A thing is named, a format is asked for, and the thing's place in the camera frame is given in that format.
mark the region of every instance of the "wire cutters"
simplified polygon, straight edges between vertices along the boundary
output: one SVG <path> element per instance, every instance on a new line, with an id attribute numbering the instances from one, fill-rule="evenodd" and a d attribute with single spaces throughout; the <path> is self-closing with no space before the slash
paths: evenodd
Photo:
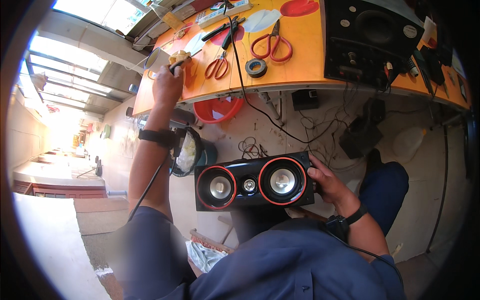
<path id="1" fill-rule="evenodd" d="M 216 60 L 214 60 L 213 62 L 211 62 L 208 65 L 208 67 L 205 69 L 205 78 L 206 79 L 210 79 L 212 76 L 214 76 L 214 78 L 218 80 L 218 79 L 222 78 L 223 76 L 225 76 L 225 74 L 228 71 L 228 61 L 225 58 L 225 56 L 227 56 L 227 52 L 224 50 L 219 58 L 217 58 Z M 218 75 L 218 72 L 222 68 L 223 64 L 225 64 L 225 71 L 223 71 L 223 73 Z"/>
<path id="2" fill-rule="evenodd" d="M 264 59 L 266 58 L 267 56 L 270 55 L 270 58 L 273 60 L 273 61 L 276 61 L 276 62 L 281 62 L 281 61 L 286 61 L 287 59 L 289 59 L 290 57 L 292 57 L 292 54 L 293 54 L 293 50 L 292 50 L 292 45 L 286 40 L 284 39 L 283 37 L 280 36 L 280 34 L 278 33 L 280 31 L 280 20 L 277 20 L 276 23 L 275 23 L 275 26 L 273 26 L 273 30 L 272 30 L 272 33 L 271 34 L 266 34 L 264 36 L 261 36 L 259 37 L 258 39 L 254 40 L 252 45 L 250 46 L 250 53 L 255 57 L 255 58 L 258 58 L 258 59 Z M 272 37 L 276 37 L 276 41 L 273 45 L 273 48 L 270 48 L 270 41 L 272 39 Z M 267 39 L 267 52 L 264 54 L 264 55 L 258 55 L 256 54 L 254 51 L 253 51 L 253 47 L 258 43 L 260 42 L 261 40 L 263 40 L 264 38 Z M 282 42 L 285 43 L 285 45 L 287 45 L 288 47 L 288 54 L 282 58 L 276 58 L 273 56 L 273 54 L 275 53 L 277 47 L 278 47 L 278 44 L 280 43 L 280 40 Z"/>
<path id="3" fill-rule="evenodd" d="M 232 24 L 233 24 L 233 27 L 232 27 L 232 30 L 233 30 L 233 34 L 235 34 L 237 32 L 237 30 L 239 29 L 238 28 L 238 24 L 242 23 L 243 21 L 245 21 L 246 19 L 245 18 L 241 18 L 239 19 L 238 16 L 235 16 L 233 17 L 232 19 Z M 202 41 L 203 42 L 206 42 L 208 41 L 209 39 L 213 38 L 214 36 L 216 36 L 217 34 L 219 34 L 220 32 L 224 31 L 225 29 L 228 29 L 228 33 L 227 33 L 227 36 L 225 37 L 225 39 L 223 40 L 223 44 L 222 44 L 222 49 L 223 50 L 227 50 L 228 49 L 228 46 L 230 45 L 231 43 L 231 34 L 230 34 L 230 22 L 227 22 L 225 24 L 223 24 L 222 26 L 220 26 L 219 28 L 215 29 L 214 31 L 212 31 L 211 33 L 207 34 L 206 36 L 202 37 Z"/>

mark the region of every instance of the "person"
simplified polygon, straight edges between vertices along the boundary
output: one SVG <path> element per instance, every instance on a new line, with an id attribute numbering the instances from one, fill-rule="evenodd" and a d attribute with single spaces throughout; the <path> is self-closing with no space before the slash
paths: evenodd
<path id="1" fill-rule="evenodd" d="M 144 129 L 168 129 L 183 88 L 183 71 L 163 66 L 153 85 L 155 104 Z M 129 181 L 132 209 L 168 149 L 140 140 Z M 348 244 L 394 263 L 385 235 L 408 191 L 408 175 L 397 162 L 382 163 L 374 150 L 357 197 L 316 157 L 308 175 L 326 203 L 344 217 L 364 204 L 368 212 L 349 227 Z M 232 221 L 240 245 L 198 278 L 187 261 L 185 239 L 173 226 L 168 200 L 168 163 L 160 169 L 132 220 L 115 233 L 109 261 L 126 300 L 133 299 L 405 299 L 396 270 L 352 250 L 309 218 L 285 209 L 237 211 Z"/>

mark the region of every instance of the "red speaker ring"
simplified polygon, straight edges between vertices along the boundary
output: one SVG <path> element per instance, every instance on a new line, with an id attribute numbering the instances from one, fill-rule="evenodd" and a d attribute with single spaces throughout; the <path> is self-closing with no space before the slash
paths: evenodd
<path id="1" fill-rule="evenodd" d="M 262 185 L 260 184 L 261 182 L 261 177 L 262 177 L 262 172 L 264 171 L 264 169 L 266 168 L 266 166 L 268 166 L 268 164 L 270 164 L 271 162 L 273 161 L 276 161 L 276 160 L 279 160 L 279 159 L 287 159 L 287 160 L 291 160 L 293 161 L 294 163 L 296 163 L 299 167 L 300 167 L 300 170 L 302 171 L 303 173 L 303 188 L 301 190 L 301 192 L 298 194 L 298 196 L 292 200 L 292 201 L 289 201 L 289 202 L 286 202 L 286 203 L 278 203 L 278 202 L 273 202 L 272 200 L 268 199 L 267 196 L 265 196 L 264 194 L 264 191 L 262 191 Z M 290 158 L 290 157 L 277 157 L 277 158 L 274 158 L 272 160 L 270 160 L 269 162 L 267 162 L 264 167 L 260 170 L 260 174 L 258 174 L 258 190 L 260 191 L 260 194 L 262 194 L 262 196 L 270 203 L 273 203 L 275 205 L 287 205 L 287 204 L 290 204 L 290 203 L 293 203 L 295 201 L 297 201 L 302 195 L 303 195 L 303 192 L 305 192 L 305 187 L 307 186 L 307 175 L 305 174 L 305 171 L 303 170 L 303 167 L 301 166 L 301 164 L 298 163 L 298 161 L 296 161 L 295 159 L 293 158 Z"/>
<path id="2" fill-rule="evenodd" d="M 202 177 L 202 175 L 209 169 L 212 169 L 212 168 L 220 168 L 220 169 L 223 169 L 224 171 L 226 171 L 232 178 L 233 180 L 233 194 L 232 194 L 232 198 L 227 202 L 227 204 L 225 204 L 224 206 L 222 207 L 213 207 L 213 206 L 210 206 L 208 205 L 207 203 L 205 203 L 202 198 L 200 197 L 200 193 L 198 192 L 198 186 L 199 186 L 199 182 L 200 182 L 200 178 Z M 227 170 L 227 168 L 225 167 L 222 167 L 222 166 L 210 166 L 208 168 L 206 168 L 205 170 L 202 171 L 202 173 L 200 173 L 200 175 L 198 176 L 198 179 L 197 179 L 197 196 L 198 196 L 198 199 L 200 200 L 200 202 L 202 202 L 206 207 L 210 207 L 211 209 L 222 209 L 222 208 L 225 208 L 227 206 L 230 205 L 230 203 L 232 203 L 233 199 L 235 199 L 235 196 L 237 195 L 237 182 L 235 181 L 235 177 L 233 176 L 232 172 L 230 172 L 229 170 Z"/>

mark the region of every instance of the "power strip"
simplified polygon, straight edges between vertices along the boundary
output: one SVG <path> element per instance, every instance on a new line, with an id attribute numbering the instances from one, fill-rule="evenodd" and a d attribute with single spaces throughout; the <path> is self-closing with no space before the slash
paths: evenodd
<path id="1" fill-rule="evenodd" d="M 233 8 L 227 9 L 227 12 L 225 13 L 226 15 L 233 16 L 237 13 L 247 11 L 253 7 L 253 4 L 251 4 L 248 0 L 242 0 L 234 3 L 233 6 Z M 205 17 L 201 18 L 198 21 L 198 25 L 200 26 L 200 28 L 203 29 L 213 23 L 222 20 L 223 18 L 223 9 L 219 9 L 218 11 L 214 11 L 213 13 L 210 13 Z"/>

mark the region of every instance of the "black tape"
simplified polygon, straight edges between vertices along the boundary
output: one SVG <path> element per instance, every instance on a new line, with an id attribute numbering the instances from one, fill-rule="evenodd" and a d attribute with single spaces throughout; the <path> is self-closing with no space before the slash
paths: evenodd
<path id="1" fill-rule="evenodd" d="M 252 68 L 260 65 L 258 70 L 253 70 Z M 252 59 L 245 64 L 245 70 L 250 77 L 259 78 L 267 73 L 267 65 L 264 60 Z"/>

